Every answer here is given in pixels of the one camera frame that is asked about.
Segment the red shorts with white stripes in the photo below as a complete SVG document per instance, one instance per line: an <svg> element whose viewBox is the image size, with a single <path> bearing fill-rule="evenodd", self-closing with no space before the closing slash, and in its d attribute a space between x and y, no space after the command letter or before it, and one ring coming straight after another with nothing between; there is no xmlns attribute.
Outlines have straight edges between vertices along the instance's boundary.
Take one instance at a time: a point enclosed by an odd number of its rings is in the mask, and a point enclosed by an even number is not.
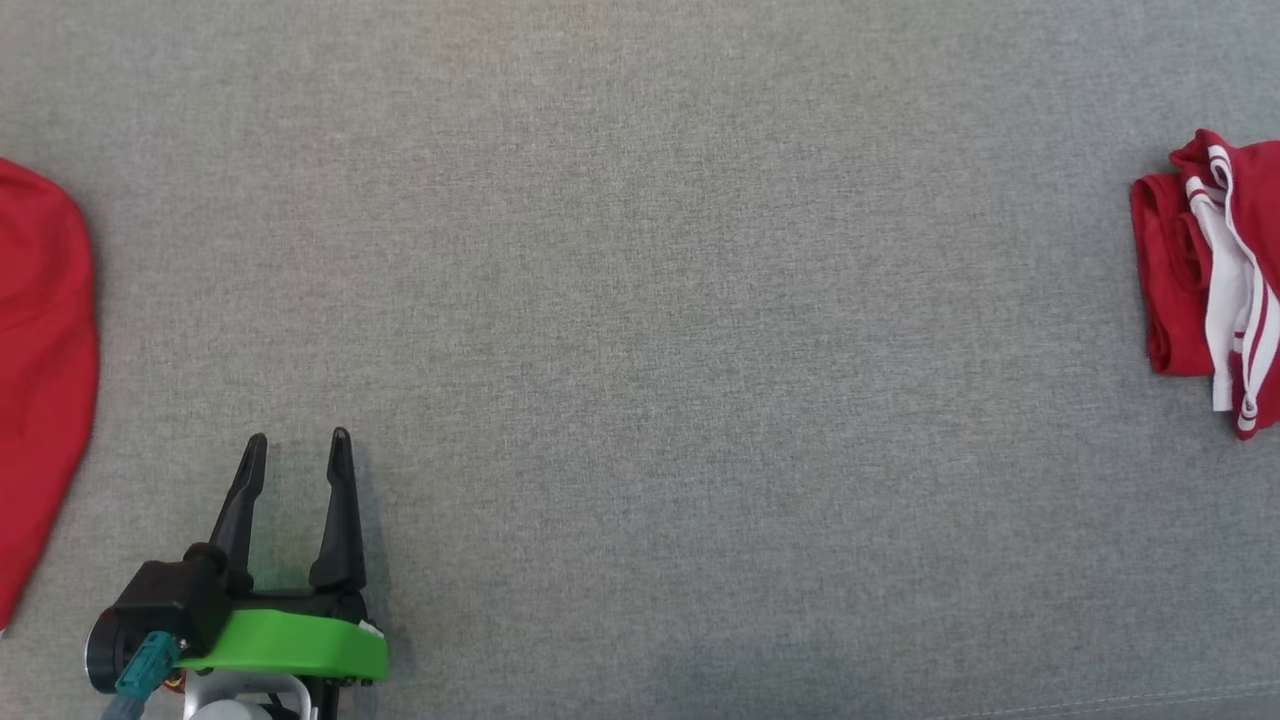
<svg viewBox="0 0 1280 720"><path fill-rule="evenodd" d="M0 158L0 637L93 427L93 256L76 201Z"/></svg>

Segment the red jersey with white sleeves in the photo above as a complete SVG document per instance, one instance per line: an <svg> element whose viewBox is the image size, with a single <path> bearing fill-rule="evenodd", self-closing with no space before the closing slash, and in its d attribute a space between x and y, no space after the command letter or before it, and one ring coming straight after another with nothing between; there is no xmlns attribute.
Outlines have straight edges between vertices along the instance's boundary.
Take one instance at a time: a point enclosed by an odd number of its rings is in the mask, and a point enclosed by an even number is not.
<svg viewBox="0 0 1280 720"><path fill-rule="evenodd" d="M1280 427L1280 138L1199 129L1170 163L1130 192L1149 364L1208 378L1249 439Z"/></svg>

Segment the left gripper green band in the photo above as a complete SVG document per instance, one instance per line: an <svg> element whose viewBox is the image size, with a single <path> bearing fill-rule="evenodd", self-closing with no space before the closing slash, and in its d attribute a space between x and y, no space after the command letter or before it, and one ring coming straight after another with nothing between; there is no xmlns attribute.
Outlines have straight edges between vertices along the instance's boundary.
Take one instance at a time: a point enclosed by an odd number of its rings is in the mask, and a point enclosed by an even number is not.
<svg viewBox="0 0 1280 720"><path fill-rule="evenodd" d="M250 546L268 447L264 433L250 437L209 541L227 556L223 578L232 596L253 589ZM186 651L179 667L285 674L339 684L367 685L387 679L387 638L360 592L367 584L367 569L355 451L344 427L332 433L326 479L330 498L308 584L334 593L262 594L238 603L211 650L204 655Z"/></svg>

